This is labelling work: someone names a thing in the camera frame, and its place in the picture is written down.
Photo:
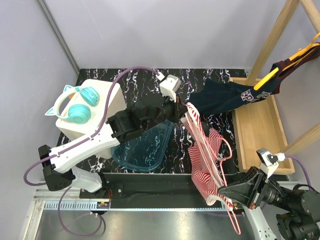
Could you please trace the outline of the red white striped tank top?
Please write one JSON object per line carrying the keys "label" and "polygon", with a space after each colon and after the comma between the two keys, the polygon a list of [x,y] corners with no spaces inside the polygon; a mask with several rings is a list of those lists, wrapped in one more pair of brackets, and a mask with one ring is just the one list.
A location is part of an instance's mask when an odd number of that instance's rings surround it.
{"label": "red white striped tank top", "polygon": [[181,121],[194,140],[193,146],[188,148],[191,180],[208,206],[220,201],[228,211],[232,211],[232,200],[218,193],[218,188],[227,185],[222,163],[232,157],[231,154],[219,157],[220,147],[227,141],[214,128],[209,135],[205,134],[201,116],[193,104],[187,103],[186,109]]}

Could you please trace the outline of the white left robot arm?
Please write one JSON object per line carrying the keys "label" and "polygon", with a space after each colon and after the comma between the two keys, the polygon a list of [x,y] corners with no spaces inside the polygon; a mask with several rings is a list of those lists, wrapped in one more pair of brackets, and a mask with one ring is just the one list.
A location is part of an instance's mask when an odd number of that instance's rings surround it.
{"label": "white left robot arm", "polygon": [[102,175],[76,165],[98,152],[136,139],[166,120],[177,123],[186,112],[187,106],[179,97],[170,100],[160,95],[145,96],[103,120],[92,134],[59,147],[40,147],[39,150],[47,154],[42,171],[48,190],[55,192],[74,187],[103,198],[108,193],[108,186]]}

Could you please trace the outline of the yellow plastic hanger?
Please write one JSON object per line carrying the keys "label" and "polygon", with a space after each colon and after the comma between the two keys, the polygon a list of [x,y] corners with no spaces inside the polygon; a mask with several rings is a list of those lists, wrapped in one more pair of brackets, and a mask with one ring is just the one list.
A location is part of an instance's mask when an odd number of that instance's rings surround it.
{"label": "yellow plastic hanger", "polygon": [[292,74],[297,68],[303,64],[320,57],[320,43],[316,39],[320,36],[317,33],[311,42],[305,47],[300,48],[291,57],[276,62],[272,65],[270,72],[263,77],[254,87],[255,91],[267,90],[270,88],[271,94],[280,93],[281,82]]}

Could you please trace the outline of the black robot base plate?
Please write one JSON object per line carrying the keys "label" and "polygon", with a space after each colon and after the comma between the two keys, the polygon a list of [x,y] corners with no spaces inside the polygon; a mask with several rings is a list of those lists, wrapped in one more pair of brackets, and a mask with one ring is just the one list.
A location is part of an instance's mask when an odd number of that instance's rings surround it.
{"label": "black robot base plate", "polygon": [[101,173],[106,187],[98,193],[80,190],[81,199],[106,200],[113,210],[224,211],[220,201],[209,206],[192,182],[190,174]]}

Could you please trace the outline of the navy maroon tank top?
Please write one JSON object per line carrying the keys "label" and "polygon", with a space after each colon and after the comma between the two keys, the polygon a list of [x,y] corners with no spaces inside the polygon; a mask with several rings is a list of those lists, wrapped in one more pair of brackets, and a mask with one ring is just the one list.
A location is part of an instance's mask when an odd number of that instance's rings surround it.
{"label": "navy maroon tank top", "polygon": [[218,83],[209,78],[205,81],[202,91],[190,94],[188,102],[201,114],[216,115],[266,100],[274,95],[271,91],[269,87],[266,90],[255,91],[254,86],[233,81]]}

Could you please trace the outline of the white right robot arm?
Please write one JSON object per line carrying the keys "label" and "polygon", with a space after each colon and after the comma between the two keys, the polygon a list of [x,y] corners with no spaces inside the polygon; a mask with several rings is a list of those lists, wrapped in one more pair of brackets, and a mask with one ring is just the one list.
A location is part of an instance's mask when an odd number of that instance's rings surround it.
{"label": "white right robot arm", "polygon": [[277,227],[286,240],[318,240],[320,238],[320,193],[312,186],[309,190],[280,186],[269,180],[267,174],[253,166],[244,178],[218,188],[218,193],[254,210],[261,203],[288,211],[277,214]]}

